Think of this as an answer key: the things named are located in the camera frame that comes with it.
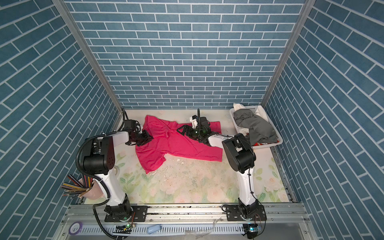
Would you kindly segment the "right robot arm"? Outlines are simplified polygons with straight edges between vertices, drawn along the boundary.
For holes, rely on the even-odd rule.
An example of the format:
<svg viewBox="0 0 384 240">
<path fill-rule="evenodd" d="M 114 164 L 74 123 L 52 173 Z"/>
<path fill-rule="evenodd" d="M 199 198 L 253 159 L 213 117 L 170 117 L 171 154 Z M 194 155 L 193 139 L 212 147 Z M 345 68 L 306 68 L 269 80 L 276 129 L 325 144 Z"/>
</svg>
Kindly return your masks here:
<svg viewBox="0 0 384 240">
<path fill-rule="evenodd" d="M 242 134 L 225 136 L 211 130 L 211 124 L 205 117 L 194 115 L 191 126 L 183 125 L 177 132 L 209 147 L 224 150 L 231 168 L 237 173 L 239 198 L 237 205 L 222 205 L 228 221 L 266 221 L 264 206 L 256 198 L 253 183 L 253 169 L 257 159 L 253 147 Z"/>
</svg>

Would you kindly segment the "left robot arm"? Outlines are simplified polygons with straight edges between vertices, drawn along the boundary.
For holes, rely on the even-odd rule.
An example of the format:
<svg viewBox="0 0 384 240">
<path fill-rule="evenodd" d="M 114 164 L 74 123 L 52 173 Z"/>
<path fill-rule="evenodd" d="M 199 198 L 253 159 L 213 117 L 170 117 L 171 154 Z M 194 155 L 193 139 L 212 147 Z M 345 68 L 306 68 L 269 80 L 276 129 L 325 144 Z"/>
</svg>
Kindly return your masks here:
<svg viewBox="0 0 384 240">
<path fill-rule="evenodd" d="M 106 202 L 105 212 L 108 217 L 126 221 L 133 209 L 128 196 L 119 186 L 114 173 L 116 163 L 115 147 L 143 146 L 153 137 L 141 129 L 136 120 L 124 120 L 117 131 L 87 138 L 76 154 L 77 169 L 87 177 L 93 178 L 100 187 Z"/>
</svg>

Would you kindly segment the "white plastic laundry basket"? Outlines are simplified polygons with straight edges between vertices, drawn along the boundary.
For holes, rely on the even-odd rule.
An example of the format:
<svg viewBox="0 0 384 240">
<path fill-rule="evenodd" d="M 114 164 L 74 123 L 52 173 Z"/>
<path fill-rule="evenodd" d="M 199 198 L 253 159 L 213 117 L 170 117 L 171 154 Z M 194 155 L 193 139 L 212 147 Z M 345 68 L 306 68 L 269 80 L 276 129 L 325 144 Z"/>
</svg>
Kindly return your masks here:
<svg viewBox="0 0 384 240">
<path fill-rule="evenodd" d="M 283 138 L 262 106 L 234 103 L 230 115 L 237 133 L 243 134 L 253 144 L 254 149 L 283 143 Z"/>
</svg>

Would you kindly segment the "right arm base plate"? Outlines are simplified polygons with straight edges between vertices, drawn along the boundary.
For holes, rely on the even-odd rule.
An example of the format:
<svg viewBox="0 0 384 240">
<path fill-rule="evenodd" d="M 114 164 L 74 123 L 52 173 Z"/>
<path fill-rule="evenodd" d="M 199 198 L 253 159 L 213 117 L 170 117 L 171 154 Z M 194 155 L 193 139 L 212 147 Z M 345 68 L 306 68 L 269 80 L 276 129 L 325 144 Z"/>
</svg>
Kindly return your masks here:
<svg viewBox="0 0 384 240">
<path fill-rule="evenodd" d="M 256 212 L 254 214 L 248 215 L 247 217 L 241 214 L 241 211 L 239 210 L 238 205 L 223 204 L 221 206 L 221 209 L 226 214 L 227 221 L 229 222 L 236 222 L 236 221 L 263 222 L 267 220 L 267 215 L 263 205 L 258 205 L 256 208 Z"/>
</svg>

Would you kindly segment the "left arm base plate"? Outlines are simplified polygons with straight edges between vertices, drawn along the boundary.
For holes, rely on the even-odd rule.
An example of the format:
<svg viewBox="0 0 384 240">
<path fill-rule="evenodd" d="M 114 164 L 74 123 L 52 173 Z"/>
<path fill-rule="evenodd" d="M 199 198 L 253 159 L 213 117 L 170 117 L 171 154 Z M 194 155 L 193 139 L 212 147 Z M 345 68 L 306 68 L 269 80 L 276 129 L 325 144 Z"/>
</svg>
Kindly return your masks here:
<svg viewBox="0 0 384 240">
<path fill-rule="evenodd" d="M 106 206 L 105 212 L 107 223 L 145 222 L 148 206 Z"/>
</svg>

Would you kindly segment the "pink t shirt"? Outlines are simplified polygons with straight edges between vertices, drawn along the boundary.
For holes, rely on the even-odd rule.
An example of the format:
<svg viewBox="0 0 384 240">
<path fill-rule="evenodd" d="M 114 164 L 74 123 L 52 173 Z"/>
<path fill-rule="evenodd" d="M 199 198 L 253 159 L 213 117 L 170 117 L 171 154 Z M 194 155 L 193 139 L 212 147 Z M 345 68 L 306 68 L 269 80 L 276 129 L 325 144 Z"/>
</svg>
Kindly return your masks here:
<svg viewBox="0 0 384 240">
<path fill-rule="evenodd" d="M 144 130 L 153 139 L 142 146 L 136 147 L 136 155 L 145 172 L 156 171 L 165 161 L 165 155 L 196 159 L 210 162 L 221 162 L 223 150 L 198 143 L 186 136 L 182 136 L 177 129 L 182 127 L 175 121 L 159 119 L 155 116 L 145 117 Z"/>
</svg>

